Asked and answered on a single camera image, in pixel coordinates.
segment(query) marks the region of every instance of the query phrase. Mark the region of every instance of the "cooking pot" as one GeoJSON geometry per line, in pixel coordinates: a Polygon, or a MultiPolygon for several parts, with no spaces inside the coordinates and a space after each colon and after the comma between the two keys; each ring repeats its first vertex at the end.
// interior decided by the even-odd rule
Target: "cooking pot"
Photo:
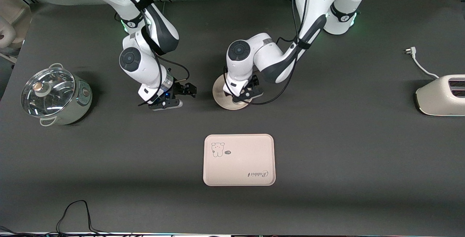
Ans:
{"type": "Polygon", "coordinates": [[[60,63],[36,73],[21,93],[23,109],[40,118],[42,126],[64,125],[80,119],[92,102],[88,83],[60,63]]]}

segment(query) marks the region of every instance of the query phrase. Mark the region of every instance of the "pot lid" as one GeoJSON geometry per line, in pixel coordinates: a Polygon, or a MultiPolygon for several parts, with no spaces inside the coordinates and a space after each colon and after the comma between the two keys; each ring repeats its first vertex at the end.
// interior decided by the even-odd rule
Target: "pot lid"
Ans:
{"type": "Polygon", "coordinates": [[[74,95],[73,75],[63,68],[48,68],[34,75],[21,93],[23,109],[35,117],[61,111],[74,95]]]}

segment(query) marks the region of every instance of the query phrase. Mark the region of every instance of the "beige round plate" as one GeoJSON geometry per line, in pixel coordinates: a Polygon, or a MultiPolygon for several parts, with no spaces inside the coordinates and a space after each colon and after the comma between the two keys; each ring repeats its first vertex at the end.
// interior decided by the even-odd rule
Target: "beige round plate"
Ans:
{"type": "Polygon", "coordinates": [[[223,91],[223,86],[225,85],[225,79],[223,75],[220,75],[215,83],[213,84],[213,98],[215,99],[216,103],[223,107],[226,110],[239,110],[247,106],[248,104],[243,103],[240,101],[239,103],[233,103],[232,96],[226,96],[223,91]]]}

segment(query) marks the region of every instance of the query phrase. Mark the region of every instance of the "brand logo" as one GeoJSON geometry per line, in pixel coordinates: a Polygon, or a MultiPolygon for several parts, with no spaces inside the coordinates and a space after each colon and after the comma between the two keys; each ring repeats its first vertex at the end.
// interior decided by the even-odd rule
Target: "brand logo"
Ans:
{"type": "Polygon", "coordinates": [[[247,177],[266,177],[268,176],[268,171],[264,170],[262,172],[249,172],[247,177]]]}

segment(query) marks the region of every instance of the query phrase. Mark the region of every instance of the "white power cord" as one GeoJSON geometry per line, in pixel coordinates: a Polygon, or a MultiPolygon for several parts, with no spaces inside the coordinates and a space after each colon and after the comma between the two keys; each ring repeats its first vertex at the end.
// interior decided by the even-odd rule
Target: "white power cord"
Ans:
{"type": "Polygon", "coordinates": [[[420,69],[425,72],[425,74],[427,75],[430,75],[434,78],[439,78],[439,76],[435,75],[434,73],[430,73],[429,71],[427,71],[425,68],[423,68],[420,63],[418,63],[417,61],[417,48],[415,48],[414,46],[413,47],[410,47],[408,49],[405,50],[405,52],[408,54],[408,55],[412,55],[412,59],[415,61],[415,63],[417,64],[418,67],[420,67],[420,69]]]}

